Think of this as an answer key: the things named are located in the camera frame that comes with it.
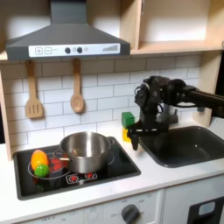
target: sink basin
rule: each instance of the sink basin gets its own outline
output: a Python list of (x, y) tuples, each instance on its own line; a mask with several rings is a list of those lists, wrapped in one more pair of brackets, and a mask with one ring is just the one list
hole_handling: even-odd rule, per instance
[(224, 141), (198, 126), (141, 137), (140, 144), (159, 165), (170, 168), (224, 158)]

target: green object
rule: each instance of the green object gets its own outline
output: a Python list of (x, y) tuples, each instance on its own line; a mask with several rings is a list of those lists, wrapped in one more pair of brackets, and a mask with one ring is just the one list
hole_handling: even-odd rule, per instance
[(127, 128), (128, 126), (135, 123), (135, 117), (130, 112), (122, 113), (122, 126)]
[(47, 164), (40, 164), (34, 171), (35, 176), (44, 178), (49, 173), (49, 167)]

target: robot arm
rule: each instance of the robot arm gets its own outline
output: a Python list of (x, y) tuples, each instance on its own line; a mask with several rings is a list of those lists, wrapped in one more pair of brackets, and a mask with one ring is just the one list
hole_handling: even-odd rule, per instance
[[(170, 80), (160, 76), (151, 76), (136, 88), (135, 103), (140, 107), (140, 119), (128, 127), (128, 137), (136, 150), (139, 137), (168, 132), (170, 124), (179, 121), (177, 110), (169, 113), (169, 106), (180, 108), (224, 107), (224, 97), (199, 91), (188, 86), (183, 80)], [(179, 105), (181, 102), (191, 106)]]

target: wooden spatula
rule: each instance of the wooden spatula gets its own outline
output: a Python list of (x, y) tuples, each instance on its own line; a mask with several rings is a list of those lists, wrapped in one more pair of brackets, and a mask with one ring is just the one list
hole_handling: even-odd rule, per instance
[(81, 61), (79, 59), (73, 61), (73, 88), (71, 107), (74, 112), (80, 113), (84, 109), (84, 101), (81, 96)]
[(30, 99), (25, 105), (25, 113), (29, 118), (41, 117), (43, 115), (43, 107), (36, 96), (36, 86), (34, 78), (35, 64), (33, 61), (26, 61), (26, 70), (28, 75)]

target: hood control panel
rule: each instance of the hood control panel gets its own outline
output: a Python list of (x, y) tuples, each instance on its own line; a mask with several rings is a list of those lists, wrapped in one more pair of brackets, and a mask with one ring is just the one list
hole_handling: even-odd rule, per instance
[(88, 56), (102, 54), (119, 54), (121, 45), (30, 45), (28, 48), (31, 58), (63, 57), (63, 56)]

